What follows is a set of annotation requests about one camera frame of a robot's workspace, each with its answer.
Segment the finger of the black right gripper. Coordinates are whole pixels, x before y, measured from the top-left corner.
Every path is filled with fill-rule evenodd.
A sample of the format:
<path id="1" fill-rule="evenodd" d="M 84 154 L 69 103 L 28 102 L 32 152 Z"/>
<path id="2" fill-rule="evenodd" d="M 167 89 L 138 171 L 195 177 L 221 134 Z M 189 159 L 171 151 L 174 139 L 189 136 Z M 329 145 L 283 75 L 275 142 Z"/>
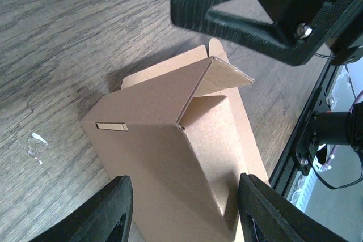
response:
<path id="1" fill-rule="evenodd" d="M 174 25 L 228 40 L 290 66 L 322 45 L 339 66 L 362 56 L 362 0 L 170 0 Z"/>

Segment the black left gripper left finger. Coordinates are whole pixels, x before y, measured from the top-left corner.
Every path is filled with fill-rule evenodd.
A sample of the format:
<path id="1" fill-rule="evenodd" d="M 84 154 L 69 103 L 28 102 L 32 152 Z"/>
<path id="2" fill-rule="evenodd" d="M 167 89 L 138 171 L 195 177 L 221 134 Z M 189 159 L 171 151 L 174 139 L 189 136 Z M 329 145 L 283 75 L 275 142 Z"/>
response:
<path id="1" fill-rule="evenodd" d="M 128 241 L 133 215 L 129 176 L 117 176 L 32 241 Z"/>

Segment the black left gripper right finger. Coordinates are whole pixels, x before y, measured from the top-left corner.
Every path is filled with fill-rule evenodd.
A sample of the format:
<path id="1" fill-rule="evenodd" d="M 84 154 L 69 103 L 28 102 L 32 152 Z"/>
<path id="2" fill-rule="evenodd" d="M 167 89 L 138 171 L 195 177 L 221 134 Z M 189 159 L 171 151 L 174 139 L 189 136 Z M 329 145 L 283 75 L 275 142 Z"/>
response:
<path id="1" fill-rule="evenodd" d="M 240 175 L 238 207 L 245 241 L 345 241 L 252 174 Z"/>

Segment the cardboard box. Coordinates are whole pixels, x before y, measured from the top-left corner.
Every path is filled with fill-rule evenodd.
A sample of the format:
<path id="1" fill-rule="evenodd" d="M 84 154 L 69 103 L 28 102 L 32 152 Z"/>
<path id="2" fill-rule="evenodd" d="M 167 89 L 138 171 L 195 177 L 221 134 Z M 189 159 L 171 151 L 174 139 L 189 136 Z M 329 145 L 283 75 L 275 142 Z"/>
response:
<path id="1" fill-rule="evenodd" d="M 84 116 L 109 176 L 131 178 L 146 241 L 243 241 L 240 175 L 268 181 L 239 93 L 252 83 L 211 39 L 124 78 Z"/>

